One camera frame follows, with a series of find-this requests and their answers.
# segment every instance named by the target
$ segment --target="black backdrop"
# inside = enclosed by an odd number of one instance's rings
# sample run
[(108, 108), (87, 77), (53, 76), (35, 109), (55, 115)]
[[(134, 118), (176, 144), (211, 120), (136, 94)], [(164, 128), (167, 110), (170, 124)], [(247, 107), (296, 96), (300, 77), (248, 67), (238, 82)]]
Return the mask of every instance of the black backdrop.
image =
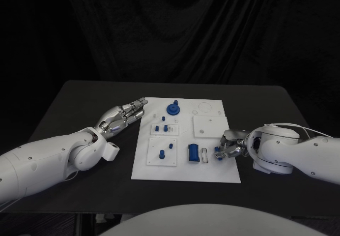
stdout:
[(310, 126), (339, 137), (339, 9), (337, 0), (7, 2), (0, 151), (26, 142), (68, 80), (281, 85)]

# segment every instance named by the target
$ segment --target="black table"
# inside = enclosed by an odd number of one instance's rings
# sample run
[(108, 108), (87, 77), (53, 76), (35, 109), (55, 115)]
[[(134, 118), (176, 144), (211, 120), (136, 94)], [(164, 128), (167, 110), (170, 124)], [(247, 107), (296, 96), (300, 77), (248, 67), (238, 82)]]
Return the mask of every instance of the black table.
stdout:
[[(111, 107), (141, 97), (221, 99), (231, 129), (254, 130), (275, 122), (307, 126), (287, 91), (277, 86), (69, 81), (30, 141), (94, 126)], [(138, 126), (140, 121), (111, 139), (121, 148), (113, 162), (101, 159), (72, 181), (23, 198), (6, 211), (138, 214), (175, 205), (211, 203), (281, 216), (340, 215), (339, 185), (310, 178), (298, 169), (291, 175), (268, 175), (254, 170), (254, 161), (245, 157), (236, 157), (241, 184), (131, 180)]]

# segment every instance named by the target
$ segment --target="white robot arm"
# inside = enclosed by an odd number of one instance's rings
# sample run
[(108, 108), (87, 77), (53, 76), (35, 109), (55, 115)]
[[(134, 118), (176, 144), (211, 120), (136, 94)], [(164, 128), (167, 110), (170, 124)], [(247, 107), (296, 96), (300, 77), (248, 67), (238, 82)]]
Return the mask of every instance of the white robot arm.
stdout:
[(0, 203), (23, 198), (95, 166), (101, 157), (115, 159), (120, 148), (107, 142), (144, 115), (144, 98), (115, 106), (97, 126), (28, 143), (0, 156)]
[(340, 139), (314, 137), (300, 139), (300, 134), (265, 125), (251, 133), (226, 130), (216, 147), (218, 158), (251, 156), (254, 168), (265, 173), (290, 174), (297, 167), (310, 177), (340, 184)]

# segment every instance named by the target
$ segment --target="robotic hand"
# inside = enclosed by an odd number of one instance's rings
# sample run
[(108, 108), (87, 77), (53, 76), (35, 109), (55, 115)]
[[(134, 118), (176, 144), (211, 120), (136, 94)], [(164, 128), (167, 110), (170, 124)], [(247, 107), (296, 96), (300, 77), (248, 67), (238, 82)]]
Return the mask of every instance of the robotic hand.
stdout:
[(0, 203), (23, 198), (95, 166), (101, 157), (115, 159), (120, 148), (107, 142), (144, 115), (146, 98), (115, 106), (95, 127), (28, 143), (0, 156)]
[(294, 130), (275, 124), (252, 132), (226, 130), (215, 155), (251, 156), (254, 168), (268, 174), (290, 174), (297, 167), (310, 177), (340, 184), (340, 139), (330, 136), (301, 140)]

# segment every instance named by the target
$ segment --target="dark floor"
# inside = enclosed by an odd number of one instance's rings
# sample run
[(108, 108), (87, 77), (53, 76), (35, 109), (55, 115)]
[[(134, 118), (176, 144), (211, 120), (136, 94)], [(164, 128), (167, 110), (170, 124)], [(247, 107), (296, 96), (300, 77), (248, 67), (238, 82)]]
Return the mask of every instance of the dark floor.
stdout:
[[(77, 214), (0, 213), (0, 235), (19, 236), (20, 234), (30, 234), (32, 236), (74, 236), (77, 235), (78, 227), (77, 217)], [(340, 217), (293, 217), (291, 220), (329, 236), (340, 236)], [(95, 224), (94, 235), (100, 235), (105, 232), (120, 221), (121, 216), (115, 215), (114, 219), (107, 219), (107, 223)]]

